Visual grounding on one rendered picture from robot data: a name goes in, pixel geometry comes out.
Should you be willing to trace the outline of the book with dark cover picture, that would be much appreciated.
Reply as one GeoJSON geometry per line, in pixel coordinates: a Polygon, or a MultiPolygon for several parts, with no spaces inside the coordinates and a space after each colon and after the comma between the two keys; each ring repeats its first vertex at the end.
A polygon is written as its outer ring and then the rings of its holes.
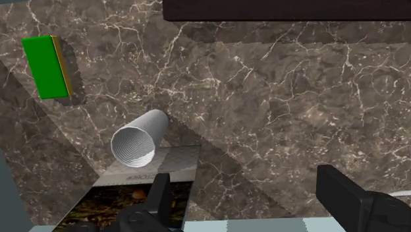
{"type": "Polygon", "coordinates": [[[124,207],[146,200],[158,173],[168,173],[171,179],[169,227],[184,227],[200,150],[200,145],[159,148],[152,161],[140,168],[114,161],[53,232],[64,232],[78,222],[109,225],[124,207]]]}

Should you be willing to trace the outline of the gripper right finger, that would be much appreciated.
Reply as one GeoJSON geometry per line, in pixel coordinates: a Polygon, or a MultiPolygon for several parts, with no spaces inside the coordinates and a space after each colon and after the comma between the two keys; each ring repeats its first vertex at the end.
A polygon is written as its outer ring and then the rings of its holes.
{"type": "Polygon", "coordinates": [[[317,167],[316,198],[346,232],[411,232],[411,207],[364,190],[332,165],[317,167]]]}

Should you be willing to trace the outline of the white ribbed cup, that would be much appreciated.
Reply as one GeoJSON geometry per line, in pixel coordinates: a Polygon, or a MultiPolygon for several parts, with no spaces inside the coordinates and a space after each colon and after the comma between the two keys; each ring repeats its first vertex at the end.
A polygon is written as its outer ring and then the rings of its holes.
{"type": "Polygon", "coordinates": [[[169,124],[168,116],[159,109],[146,112],[114,133],[111,151],[127,167],[144,167],[158,149],[169,124]]]}

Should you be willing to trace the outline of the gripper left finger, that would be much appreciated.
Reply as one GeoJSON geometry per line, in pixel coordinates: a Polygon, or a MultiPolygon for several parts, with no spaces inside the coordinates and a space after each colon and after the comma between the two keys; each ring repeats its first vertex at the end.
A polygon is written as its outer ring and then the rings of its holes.
{"type": "Polygon", "coordinates": [[[171,182],[168,173],[155,176],[144,203],[125,207],[116,220],[106,227],[77,223],[65,232],[171,232],[168,215],[171,210],[171,182]]]}

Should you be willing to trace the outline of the green and yellow sponge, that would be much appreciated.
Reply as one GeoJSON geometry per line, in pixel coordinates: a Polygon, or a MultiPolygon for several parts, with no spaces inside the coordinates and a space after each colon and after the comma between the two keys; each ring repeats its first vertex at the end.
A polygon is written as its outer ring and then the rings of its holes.
{"type": "Polygon", "coordinates": [[[60,40],[57,36],[21,39],[24,52],[42,100],[73,95],[60,40]]]}

